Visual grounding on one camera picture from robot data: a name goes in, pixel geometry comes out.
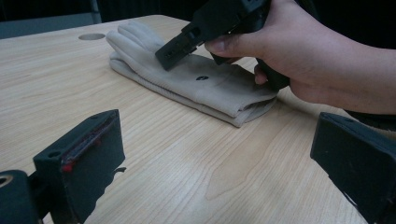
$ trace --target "wooden table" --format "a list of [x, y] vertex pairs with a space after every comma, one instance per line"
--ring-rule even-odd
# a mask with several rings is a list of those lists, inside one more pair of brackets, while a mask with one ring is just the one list
[[[187, 24], [136, 20], [165, 40]], [[237, 129], [115, 73], [104, 38], [78, 39], [123, 23], [0, 40], [1, 171], [31, 174], [35, 154], [85, 118], [118, 109], [127, 170], [86, 223], [365, 223], [309, 157], [318, 113], [342, 110], [286, 88], [269, 113]], [[252, 71], [255, 60], [239, 63]]]

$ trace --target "small black dot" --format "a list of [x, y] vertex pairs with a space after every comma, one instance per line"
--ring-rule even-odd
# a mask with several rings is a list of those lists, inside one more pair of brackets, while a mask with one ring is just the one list
[[202, 80], [207, 80], [209, 77], [198, 77], [196, 80], [197, 81], [202, 81]]

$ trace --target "finger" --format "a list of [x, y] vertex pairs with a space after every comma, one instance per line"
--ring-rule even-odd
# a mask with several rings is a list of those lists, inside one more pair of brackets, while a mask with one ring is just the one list
[[268, 81], [267, 75], [262, 71], [258, 64], [254, 67], [254, 75], [254, 81], [258, 85], [262, 85]]
[[220, 57], [261, 57], [263, 46], [258, 33], [241, 35], [223, 35], [217, 39], [207, 41], [205, 48]]

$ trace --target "glove finger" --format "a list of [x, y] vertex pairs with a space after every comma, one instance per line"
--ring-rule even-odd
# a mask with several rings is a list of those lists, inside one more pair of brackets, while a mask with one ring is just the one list
[[148, 68], [148, 64], [150, 65], [149, 68], [152, 69], [158, 69], [161, 66], [152, 52], [143, 49], [124, 35], [110, 31], [106, 35], [106, 40], [137, 74], [144, 74], [144, 70]]
[[130, 21], [128, 25], [120, 25], [118, 31], [151, 52], [157, 51], [164, 45], [163, 40], [153, 30], [137, 21]]

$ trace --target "round hole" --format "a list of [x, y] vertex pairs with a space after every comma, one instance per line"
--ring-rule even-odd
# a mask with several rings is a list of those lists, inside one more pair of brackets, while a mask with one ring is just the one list
[[86, 34], [78, 37], [80, 40], [98, 40], [104, 38], [104, 34]]
[[51, 153], [49, 154], [49, 157], [50, 157], [50, 158], [54, 158], [54, 157], [57, 157], [57, 156], [59, 156], [59, 155], [61, 155], [61, 152], [51, 152]]
[[6, 186], [12, 181], [12, 175], [0, 175], [0, 188]]

